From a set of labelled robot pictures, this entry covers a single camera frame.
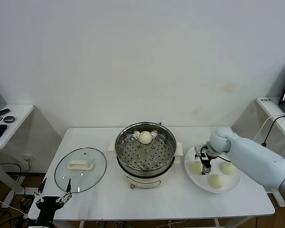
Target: steamed bun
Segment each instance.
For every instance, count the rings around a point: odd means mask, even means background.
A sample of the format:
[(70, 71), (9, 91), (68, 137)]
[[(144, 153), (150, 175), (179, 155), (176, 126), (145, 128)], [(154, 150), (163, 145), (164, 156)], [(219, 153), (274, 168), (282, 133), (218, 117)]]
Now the steamed bun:
[(224, 174), (229, 175), (229, 176), (234, 175), (237, 171), (236, 167), (229, 162), (222, 163), (220, 165), (220, 169)]
[(209, 177), (209, 184), (214, 189), (220, 189), (224, 186), (224, 178), (219, 174), (213, 174)]
[(138, 140), (139, 142), (141, 142), (142, 144), (149, 144), (152, 142), (153, 140), (153, 136), (151, 134), (151, 132), (141, 132), (138, 136)]
[(201, 175), (202, 172), (202, 164), (200, 161), (194, 161), (191, 164), (191, 171), (195, 175)]

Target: white robotic arm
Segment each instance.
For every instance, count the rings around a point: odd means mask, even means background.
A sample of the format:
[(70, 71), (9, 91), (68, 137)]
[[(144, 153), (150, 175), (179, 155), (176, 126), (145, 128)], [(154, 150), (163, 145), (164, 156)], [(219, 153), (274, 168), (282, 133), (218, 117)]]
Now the white robotic arm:
[(225, 154), (243, 173), (258, 184), (285, 192), (285, 159), (258, 143), (241, 138), (230, 128), (212, 132), (210, 150)]

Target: electrical outlet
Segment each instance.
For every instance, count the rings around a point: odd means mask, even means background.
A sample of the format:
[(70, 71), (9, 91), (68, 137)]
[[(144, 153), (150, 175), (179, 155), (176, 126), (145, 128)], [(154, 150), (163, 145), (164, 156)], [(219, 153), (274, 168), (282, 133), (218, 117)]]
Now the electrical outlet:
[(30, 162), (30, 161), (34, 161), (35, 158), (30, 155), (30, 154), (23, 154), (22, 157), (24, 158), (24, 160), (26, 160), (27, 162)]

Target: robotic arm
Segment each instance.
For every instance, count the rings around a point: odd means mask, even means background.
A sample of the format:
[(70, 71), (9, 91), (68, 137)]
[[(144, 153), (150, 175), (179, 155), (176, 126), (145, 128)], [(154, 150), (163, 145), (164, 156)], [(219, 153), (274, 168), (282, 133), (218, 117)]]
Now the robotic arm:
[(285, 193), (285, 159), (250, 139), (239, 137), (230, 128), (212, 132), (206, 146), (196, 146), (195, 151), (201, 158), (203, 174), (210, 173), (211, 160), (223, 153), (258, 184)]

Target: glass lid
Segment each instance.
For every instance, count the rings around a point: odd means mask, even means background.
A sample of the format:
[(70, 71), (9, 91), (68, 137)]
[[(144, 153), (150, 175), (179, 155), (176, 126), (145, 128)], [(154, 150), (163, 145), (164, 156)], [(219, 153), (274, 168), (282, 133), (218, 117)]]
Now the glass lid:
[(71, 179), (72, 192), (86, 191), (95, 186), (106, 170), (106, 159), (103, 153), (94, 148), (80, 148), (70, 152), (57, 165), (55, 182), (66, 191)]

